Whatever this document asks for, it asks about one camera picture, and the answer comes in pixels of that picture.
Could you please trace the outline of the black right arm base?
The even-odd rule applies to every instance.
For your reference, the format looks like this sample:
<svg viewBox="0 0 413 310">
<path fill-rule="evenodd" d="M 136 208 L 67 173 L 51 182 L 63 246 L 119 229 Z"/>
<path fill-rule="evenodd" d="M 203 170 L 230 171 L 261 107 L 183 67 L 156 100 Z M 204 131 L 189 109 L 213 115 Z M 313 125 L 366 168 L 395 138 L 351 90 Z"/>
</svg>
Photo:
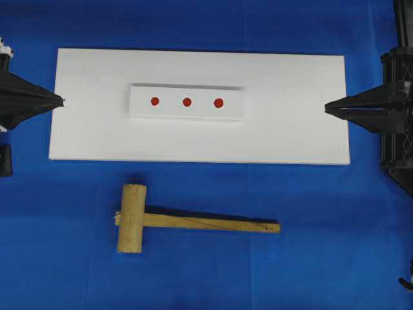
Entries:
<svg viewBox="0 0 413 310">
<path fill-rule="evenodd" d="M 400 183 L 412 195 L 412 1 L 394 1 L 398 31 L 399 60 L 398 78 L 410 83 L 410 92 L 405 103 L 407 132 L 403 140 L 403 169 L 398 170 Z"/>
</svg>

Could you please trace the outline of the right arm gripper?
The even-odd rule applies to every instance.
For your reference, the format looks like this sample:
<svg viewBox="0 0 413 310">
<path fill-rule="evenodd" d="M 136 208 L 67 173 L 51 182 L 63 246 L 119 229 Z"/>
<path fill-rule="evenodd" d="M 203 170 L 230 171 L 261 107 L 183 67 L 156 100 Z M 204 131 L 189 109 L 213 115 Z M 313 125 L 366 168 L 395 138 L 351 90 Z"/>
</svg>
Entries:
<svg viewBox="0 0 413 310">
<path fill-rule="evenodd" d="M 381 56 L 383 83 L 412 82 L 412 48 L 393 48 Z M 362 93 L 331 101 L 325 112 L 350 121 L 374 134 L 385 134 L 381 142 L 381 164 L 388 169 L 412 168 L 412 101 L 405 108 L 407 132 L 403 134 L 403 112 L 369 110 L 382 108 L 392 95 L 391 85 L 382 85 Z"/>
</svg>

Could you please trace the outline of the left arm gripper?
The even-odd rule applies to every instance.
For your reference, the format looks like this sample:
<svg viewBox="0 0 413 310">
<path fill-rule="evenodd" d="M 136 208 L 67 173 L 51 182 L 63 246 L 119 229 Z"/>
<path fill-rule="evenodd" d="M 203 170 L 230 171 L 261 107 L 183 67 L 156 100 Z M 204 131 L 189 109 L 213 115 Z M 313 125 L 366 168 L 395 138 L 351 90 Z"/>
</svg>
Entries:
<svg viewBox="0 0 413 310">
<path fill-rule="evenodd" d="M 21 122 L 38 114 L 63 107 L 64 102 L 64 99 L 57 94 L 9 72 L 9 64 L 13 56 L 14 50 L 5 45 L 4 39 L 0 37 L 0 69 L 4 70 L 1 71 L 1 95 L 28 99 L 49 99 L 56 103 L 1 108 L 1 126 L 6 130 L 12 130 Z"/>
</svg>

